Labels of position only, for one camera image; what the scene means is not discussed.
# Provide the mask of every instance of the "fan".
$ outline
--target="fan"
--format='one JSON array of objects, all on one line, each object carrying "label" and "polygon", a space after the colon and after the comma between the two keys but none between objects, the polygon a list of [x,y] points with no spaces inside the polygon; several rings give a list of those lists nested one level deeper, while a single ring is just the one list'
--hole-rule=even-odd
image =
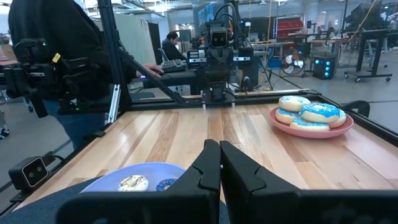
[{"label": "fan", "polygon": [[286,75],[297,75],[305,68],[305,60],[303,55],[291,47],[280,65],[280,69]]}]

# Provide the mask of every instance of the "keyboard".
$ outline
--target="keyboard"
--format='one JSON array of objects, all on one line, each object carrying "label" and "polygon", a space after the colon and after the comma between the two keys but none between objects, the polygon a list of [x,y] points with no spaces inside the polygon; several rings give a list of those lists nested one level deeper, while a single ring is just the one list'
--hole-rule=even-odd
[{"label": "keyboard", "polygon": [[169,60],[162,63],[164,73],[185,71],[185,64],[180,60]]}]

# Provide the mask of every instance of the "black jacket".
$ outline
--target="black jacket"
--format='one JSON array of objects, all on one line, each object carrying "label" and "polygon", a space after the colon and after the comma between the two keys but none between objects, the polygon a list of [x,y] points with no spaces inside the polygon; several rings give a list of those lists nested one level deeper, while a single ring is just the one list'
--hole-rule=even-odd
[{"label": "black jacket", "polygon": [[[88,57],[100,66],[99,78],[113,82],[100,30],[73,0],[13,0],[8,24],[14,45],[22,39],[43,38],[49,49],[63,58]],[[123,67],[130,80],[136,71],[125,64]]]},{"label": "black jacket", "polygon": [[174,59],[186,60],[186,58],[177,50],[175,45],[171,43],[169,39],[163,40],[162,49],[166,53],[166,56],[169,60],[174,60]]}]

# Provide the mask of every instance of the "blue plate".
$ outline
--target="blue plate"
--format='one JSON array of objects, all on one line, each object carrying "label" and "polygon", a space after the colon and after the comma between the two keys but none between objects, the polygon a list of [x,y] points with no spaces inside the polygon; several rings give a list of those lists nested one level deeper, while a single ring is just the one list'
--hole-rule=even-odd
[{"label": "blue plate", "polygon": [[132,165],[94,181],[81,192],[113,192],[118,191],[120,181],[131,175],[143,175],[149,181],[147,191],[156,191],[156,185],[165,179],[178,179],[185,170],[179,166],[164,162],[146,162]]}]

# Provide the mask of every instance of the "office chair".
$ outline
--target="office chair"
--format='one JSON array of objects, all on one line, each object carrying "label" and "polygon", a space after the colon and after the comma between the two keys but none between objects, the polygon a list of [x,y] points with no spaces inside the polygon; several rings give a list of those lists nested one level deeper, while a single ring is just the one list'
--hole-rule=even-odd
[{"label": "office chair", "polygon": [[157,49],[157,50],[160,51],[160,54],[162,55],[163,61],[165,61],[165,62],[169,61],[169,59],[167,58],[166,53],[164,52],[163,49]]}]

